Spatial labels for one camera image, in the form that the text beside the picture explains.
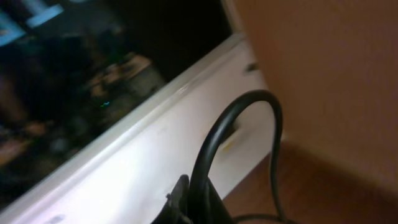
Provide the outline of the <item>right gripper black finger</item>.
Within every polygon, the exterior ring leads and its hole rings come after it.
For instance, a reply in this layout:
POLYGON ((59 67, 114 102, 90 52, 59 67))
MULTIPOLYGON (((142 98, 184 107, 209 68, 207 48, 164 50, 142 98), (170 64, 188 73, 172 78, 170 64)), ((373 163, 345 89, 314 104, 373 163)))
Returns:
POLYGON ((188 175, 181 175, 171 193, 167 194, 167 201, 160 213, 151 224, 226 224, 233 223, 222 199, 218 195, 210 179, 206 180, 204 204, 200 207, 198 217, 188 215, 188 175))

